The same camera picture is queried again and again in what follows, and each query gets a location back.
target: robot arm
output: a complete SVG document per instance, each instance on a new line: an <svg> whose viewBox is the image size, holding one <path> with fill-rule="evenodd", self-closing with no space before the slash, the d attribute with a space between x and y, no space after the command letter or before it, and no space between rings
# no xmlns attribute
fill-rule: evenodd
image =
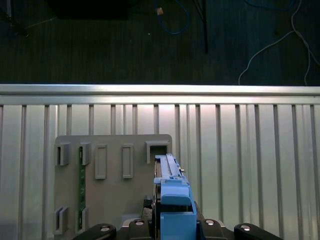
<svg viewBox="0 0 320 240"><path fill-rule="evenodd" d="M153 183L153 199L144 202L141 218L125 221L118 231L97 224L73 240L281 240L250 223L231 231L220 221L205 219L171 154L156 155Z"/></svg>

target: metal pole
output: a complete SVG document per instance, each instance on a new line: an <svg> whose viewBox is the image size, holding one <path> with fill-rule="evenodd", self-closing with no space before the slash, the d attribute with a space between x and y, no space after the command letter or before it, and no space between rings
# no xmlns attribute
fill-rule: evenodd
<svg viewBox="0 0 320 240"><path fill-rule="evenodd" d="M204 50L208 53L208 25L207 25L207 0L202 0L203 32L204 32Z"/></svg>
<svg viewBox="0 0 320 240"><path fill-rule="evenodd" d="M12 10L12 0L6 0L6 12L10 18L12 18L13 10Z"/></svg>

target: aluminum rail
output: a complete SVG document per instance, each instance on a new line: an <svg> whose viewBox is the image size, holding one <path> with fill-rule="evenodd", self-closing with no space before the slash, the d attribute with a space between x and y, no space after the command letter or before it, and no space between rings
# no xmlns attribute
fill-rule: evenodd
<svg viewBox="0 0 320 240"><path fill-rule="evenodd" d="M209 85L0 84L0 95L320 96L320 87Z"/></svg>

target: white cable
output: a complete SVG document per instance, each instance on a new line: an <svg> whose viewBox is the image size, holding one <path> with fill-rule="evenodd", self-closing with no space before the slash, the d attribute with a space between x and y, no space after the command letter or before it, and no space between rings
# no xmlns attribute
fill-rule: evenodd
<svg viewBox="0 0 320 240"><path fill-rule="evenodd" d="M307 85L307 76L308 76L308 73L309 73L309 70L310 70L310 55L312 56L312 58L313 58L313 60L314 60L314 62L315 62L316 64L318 64L319 66L320 66L320 64L319 64L318 60L316 59L316 57L314 56L314 54L312 53L312 51L310 50L308 43L306 42L306 40L304 39L304 37L301 35L301 33L296 30L295 25L294 25L294 17L295 17L295 15L297 14L297 12L299 11L299 9L300 9L300 7L301 7L301 3L302 3L302 0L299 1L299 6L297 7L297 9L295 10L295 12L294 12L294 13L292 14L292 16L291 16L291 26L292 26L293 31L288 32L286 35L284 35L284 36L283 36L282 38L280 38L279 40L275 41L274 43L269 44L268 46L266 46L266 47L264 47L263 49L261 49L260 51L258 51L255 55L253 55L253 57L249 60L248 66L247 66L246 69L240 74L240 76L239 76L239 78L238 78L238 84L239 84L239 85L240 85L240 80L241 80L242 75L243 75L246 71L248 71L252 60L253 60L258 54L260 54L260 53L263 52L264 50L266 50L266 49L268 49L268 48L276 45L277 43L281 42L283 39L285 39L288 35L290 35L290 34L292 34L292 33L296 33L296 34L298 35L298 37L302 39L305 47L306 47L307 50L308 50L308 67L307 67L306 73L305 73L305 75L304 75L304 83L305 83L305 85Z"/></svg>
<svg viewBox="0 0 320 240"><path fill-rule="evenodd" d="M30 25L30 26L27 26L25 29L29 29L29 28L34 27L34 26L39 25L39 24L44 24L44 23L49 22L49 21L52 21L52 20L54 20L54 19L56 19L56 18L57 18L57 17L55 16L55 17L50 18L50 19L48 19L48 20L45 20L45 21L41 21L41 22L32 24L32 25Z"/></svg>
<svg viewBox="0 0 320 240"><path fill-rule="evenodd" d="M238 84L240 85L240 79L242 77L243 74L245 74L246 71L248 71L249 67L250 67L250 64L251 64L251 61L261 52L263 52L264 50L272 47L273 45L276 45L277 43L281 42L283 39L285 39L289 34L292 34L294 33L295 31L290 31L288 32L286 35L284 35L282 38L280 38L278 41L275 41L274 43L271 43L270 45L264 47L263 49L261 49L260 51L258 51L255 55L253 55L253 57L250 59L249 63L248 63L248 66L246 67L246 69L240 74L239 78L238 78Z"/></svg>

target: corrugated metal panel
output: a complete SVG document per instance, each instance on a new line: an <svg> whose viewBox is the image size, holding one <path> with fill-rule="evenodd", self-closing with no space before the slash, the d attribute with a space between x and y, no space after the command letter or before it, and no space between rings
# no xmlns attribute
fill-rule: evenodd
<svg viewBox="0 0 320 240"><path fill-rule="evenodd" d="M55 87L0 88L0 239L52 237L57 136L158 133L205 217L319 239L318 88Z"/></svg>

